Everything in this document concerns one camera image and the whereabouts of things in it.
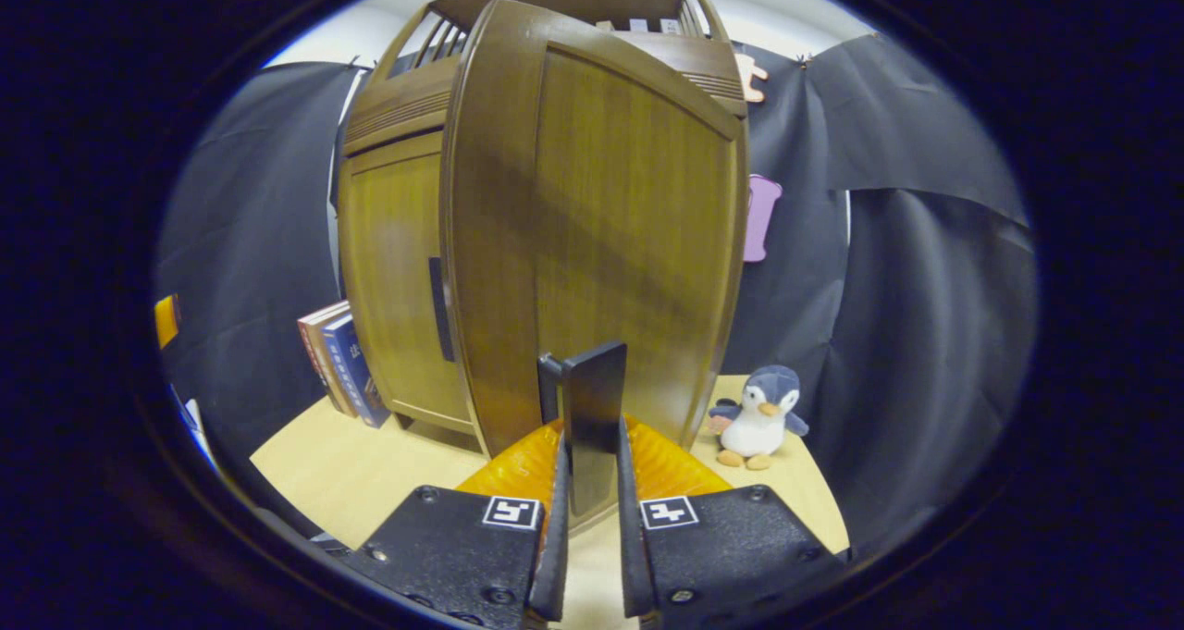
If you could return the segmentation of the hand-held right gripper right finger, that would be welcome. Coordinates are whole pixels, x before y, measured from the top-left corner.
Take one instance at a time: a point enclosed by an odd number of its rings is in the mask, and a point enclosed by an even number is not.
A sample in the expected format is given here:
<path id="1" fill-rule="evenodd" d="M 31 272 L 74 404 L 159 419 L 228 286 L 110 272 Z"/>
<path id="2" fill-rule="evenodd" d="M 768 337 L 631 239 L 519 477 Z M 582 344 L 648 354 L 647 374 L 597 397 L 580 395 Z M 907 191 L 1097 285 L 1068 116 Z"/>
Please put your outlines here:
<path id="1" fill-rule="evenodd" d="M 847 567 L 768 486 L 642 499 L 626 418 L 616 458 L 624 613 L 643 629 L 761 624 Z"/>

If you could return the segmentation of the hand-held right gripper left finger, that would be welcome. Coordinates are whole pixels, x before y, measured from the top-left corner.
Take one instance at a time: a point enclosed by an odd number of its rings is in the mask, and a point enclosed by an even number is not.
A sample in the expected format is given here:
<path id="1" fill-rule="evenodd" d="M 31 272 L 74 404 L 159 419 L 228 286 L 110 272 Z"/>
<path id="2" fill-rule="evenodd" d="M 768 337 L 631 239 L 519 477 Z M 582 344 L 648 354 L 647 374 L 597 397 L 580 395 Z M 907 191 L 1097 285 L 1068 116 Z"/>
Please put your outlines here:
<path id="1" fill-rule="evenodd" d="M 414 488 L 347 564 L 474 626 L 546 629 L 564 616 L 570 478 L 564 423 L 551 422 L 457 489 Z"/>

